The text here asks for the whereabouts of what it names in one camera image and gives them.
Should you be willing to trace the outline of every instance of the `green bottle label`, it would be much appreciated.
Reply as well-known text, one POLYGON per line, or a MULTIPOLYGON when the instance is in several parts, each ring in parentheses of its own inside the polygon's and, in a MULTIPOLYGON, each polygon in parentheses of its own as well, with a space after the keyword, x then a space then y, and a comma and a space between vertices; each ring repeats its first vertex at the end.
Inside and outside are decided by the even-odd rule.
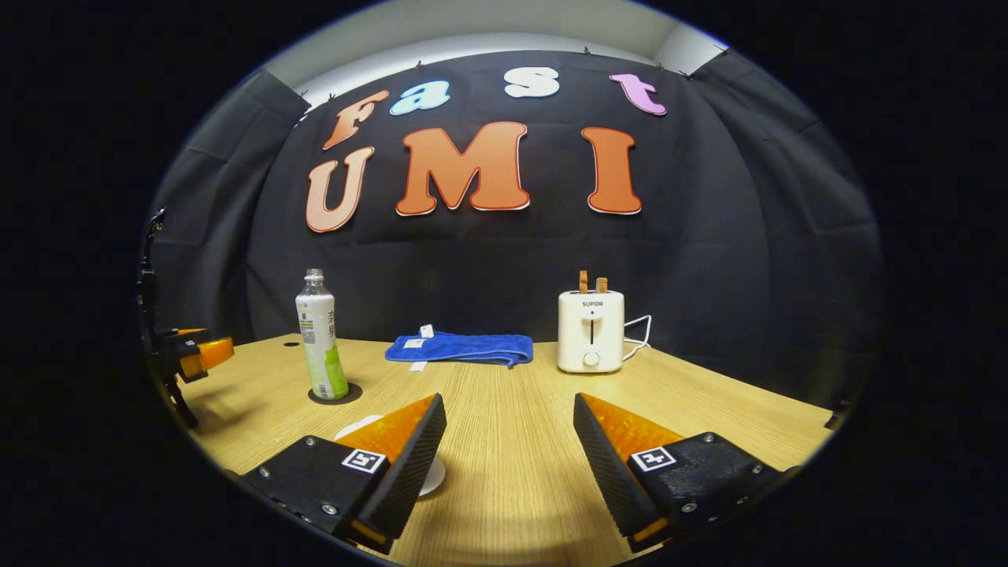
POLYGON ((330 385, 333 386, 333 393, 336 398, 343 398, 350 391, 347 383, 347 376, 343 373, 343 364, 340 363, 340 353, 336 350, 336 343, 333 348, 326 351, 326 376, 330 385))

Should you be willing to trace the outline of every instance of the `foam letter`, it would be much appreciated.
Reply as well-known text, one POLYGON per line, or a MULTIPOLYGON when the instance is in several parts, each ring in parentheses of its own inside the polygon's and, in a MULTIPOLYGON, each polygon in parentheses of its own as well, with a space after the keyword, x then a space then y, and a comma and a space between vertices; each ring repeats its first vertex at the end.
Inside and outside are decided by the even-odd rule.
POLYGON ((585 128, 581 131, 595 151, 595 192, 588 197, 593 211, 615 215, 633 215, 641 209, 630 181, 630 148, 633 137, 610 128, 585 128))
POLYGON ((665 107, 648 96, 648 93, 657 92, 654 87, 641 82, 636 75, 610 75, 609 78, 623 86, 623 92, 634 106, 655 116, 664 116, 665 107))
POLYGON ((362 147, 352 152, 344 160, 347 163, 347 183, 344 185, 343 201, 336 209, 326 208, 326 194, 329 180, 339 162, 336 159, 324 161, 308 174, 308 201, 304 210, 304 220, 308 228, 316 232, 330 232, 347 224, 357 211, 361 197, 361 183, 364 181, 364 165, 375 152, 373 147, 362 147))
POLYGON ((519 67, 504 74, 504 80, 511 85, 504 87, 508 96, 520 99, 522 97, 548 97, 560 90, 560 84, 554 81, 559 73, 548 67, 519 67))
POLYGON ((374 103, 381 102, 385 100, 386 97, 388 97, 388 91, 381 91, 341 110, 340 113, 337 114, 338 119, 336 121, 336 127, 333 128, 333 135, 330 136, 329 140, 322 145, 322 148, 324 150, 329 149, 356 134, 358 128, 354 125, 354 122, 364 122, 367 120, 368 116, 371 116, 371 113, 375 109, 374 103))
POLYGON ((480 211, 524 209, 529 197, 518 176, 518 140, 528 128, 517 122, 493 122, 480 128, 465 153, 440 128, 407 134, 402 143, 409 148, 406 195, 395 206, 403 216, 425 215, 437 202, 427 192, 430 178, 450 209, 462 198, 480 174, 480 183, 469 203, 480 211))
POLYGON ((452 98, 448 95, 448 81, 431 81, 417 85, 402 93, 400 101, 393 104, 389 112, 393 116, 409 114, 416 110, 429 110, 438 107, 452 98))

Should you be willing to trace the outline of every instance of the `black curtain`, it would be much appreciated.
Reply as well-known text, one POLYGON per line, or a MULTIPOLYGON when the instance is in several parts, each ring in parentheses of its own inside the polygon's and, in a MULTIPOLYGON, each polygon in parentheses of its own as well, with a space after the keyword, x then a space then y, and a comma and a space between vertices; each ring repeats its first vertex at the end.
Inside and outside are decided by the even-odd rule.
POLYGON ((308 103, 266 71, 229 93, 195 129, 161 182, 154 239, 157 323, 252 340, 245 250, 259 193, 308 103))
MULTIPOLYGON (((626 295, 628 320, 653 316, 654 348, 737 379, 836 407, 867 372, 881 256, 862 184, 812 113, 737 54, 716 58, 689 80, 568 52, 460 58, 354 89, 299 123, 303 101, 267 74, 257 77, 261 89, 246 83, 232 97, 235 108, 223 104, 201 127, 194 139, 208 141, 187 144, 165 181, 170 191, 155 201, 173 213, 154 250, 162 311, 173 317, 162 314, 164 324, 220 329, 239 343, 297 332, 293 298, 304 270, 322 267, 342 337, 391 341, 431 323, 553 341, 556 295, 588 269, 626 295), (517 67, 556 70, 560 90, 507 96, 503 75, 517 67), (634 107, 609 79, 626 73, 655 87, 651 98, 664 116, 634 107), (401 93, 429 81, 449 81, 451 100, 390 114, 401 93), (339 111, 385 89, 388 99, 356 134, 323 149, 339 111), (272 100, 262 91, 277 108, 242 110, 272 100), (474 182, 450 210, 431 182, 433 212, 396 214, 409 165, 405 135, 443 128, 464 151, 497 121, 528 128, 519 163, 529 207, 474 210, 474 182), (589 126, 634 137, 640 213, 588 207, 594 153, 581 131, 589 126), (211 143, 220 148, 209 151, 211 143), (327 198, 335 208, 343 159, 365 146, 375 151, 353 218, 333 232, 311 231, 308 172, 340 161, 327 198)), ((642 336, 643 327, 628 334, 642 336)))
POLYGON ((881 333, 883 258, 865 187, 826 125, 744 56, 722 53, 690 84, 745 161, 766 235, 768 359, 726 373, 836 407, 870 374, 881 333))

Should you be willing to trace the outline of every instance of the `orange letter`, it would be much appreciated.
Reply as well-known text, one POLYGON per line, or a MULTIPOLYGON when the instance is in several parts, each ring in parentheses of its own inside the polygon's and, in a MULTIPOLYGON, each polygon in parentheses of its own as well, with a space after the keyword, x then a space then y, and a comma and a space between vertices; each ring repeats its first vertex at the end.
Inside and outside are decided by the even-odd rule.
POLYGON ((361 197, 361 182, 364 180, 364 164, 375 148, 362 147, 351 153, 344 160, 347 163, 347 183, 343 191, 343 201, 336 209, 326 208, 326 194, 329 193, 329 180, 333 171, 339 165, 336 159, 324 161, 308 174, 308 202, 304 210, 304 220, 308 228, 316 232, 330 232, 347 224, 357 210, 357 202, 361 197))
POLYGON ((595 151, 595 192, 588 196, 588 206, 600 213, 639 213, 640 199, 633 194, 630 183, 633 137, 610 128, 585 128, 581 135, 592 142, 595 151))
POLYGON ((427 192, 427 178, 449 209, 458 209, 476 174, 480 184, 469 203, 480 211, 517 210, 528 207, 528 194, 518 179, 518 140, 528 128, 517 122, 493 122, 480 128, 465 153, 452 143, 445 130, 427 128, 407 134, 409 148, 406 195, 395 206, 403 216, 425 215, 437 202, 427 192))
POLYGON ((361 102, 354 103, 341 110, 337 114, 336 127, 333 128, 333 135, 323 144, 322 148, 329 149, 357 133, 359 129, 354 125, 355 121, 364 122, 374 112, 376 102, 381 102, 388 97, 388 91, 375 93, 361 102))

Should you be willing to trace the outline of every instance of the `ceiling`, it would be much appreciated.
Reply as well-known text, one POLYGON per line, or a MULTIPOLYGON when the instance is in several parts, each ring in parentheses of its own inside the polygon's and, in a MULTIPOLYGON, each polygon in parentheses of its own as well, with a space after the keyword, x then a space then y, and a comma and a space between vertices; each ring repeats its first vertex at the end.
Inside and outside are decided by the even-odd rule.
POLYGON ((389 0, 309 35, 266 67, 289 86, 361 58, 437 37, 526 32, 651 59, 679 22, 627 0, 389 0))

